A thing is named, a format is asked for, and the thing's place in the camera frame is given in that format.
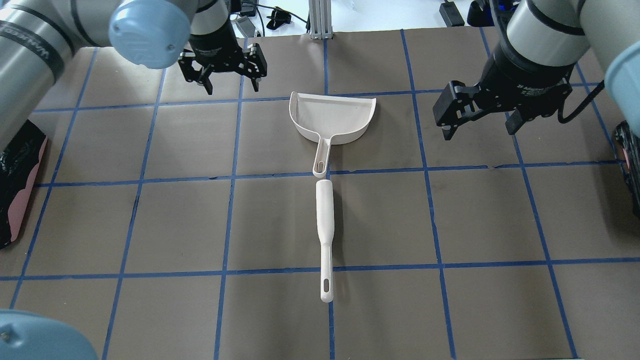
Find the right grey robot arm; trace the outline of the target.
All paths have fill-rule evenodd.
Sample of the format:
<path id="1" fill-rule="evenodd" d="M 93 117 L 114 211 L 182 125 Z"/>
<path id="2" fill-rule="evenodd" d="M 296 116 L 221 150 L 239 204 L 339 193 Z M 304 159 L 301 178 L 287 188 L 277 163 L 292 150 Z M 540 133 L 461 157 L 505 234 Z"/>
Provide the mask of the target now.
<path id="1" fill-rule="evenodd" d="M 639 2 L 637 0 L 490 0 L 499 42 L 477 84 L 451 80 L 433 107 L 450 141 L 487 114 L 510 112 L 514 135 L 537 117 L 563 108 L 570 76 L 592 50 L 604 85 L 631 132 L 639 134 Z"/>

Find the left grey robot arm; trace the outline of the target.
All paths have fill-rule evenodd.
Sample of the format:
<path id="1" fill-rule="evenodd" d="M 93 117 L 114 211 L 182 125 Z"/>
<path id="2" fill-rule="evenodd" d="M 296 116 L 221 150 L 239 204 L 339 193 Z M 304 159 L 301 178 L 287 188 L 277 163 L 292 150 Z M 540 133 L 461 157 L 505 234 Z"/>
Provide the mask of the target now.
<path id="1" fill-rule="evenodd" d="M 1 247 L 18 239 L 47 136 L 29 114 L 78 50 L 112 47 L 148 69 L 179 64 L 213 93 L 212 73 L 267 75 L 258 44 L 239 46 L 222 0 L 9 0 L 1 7 Z"/>

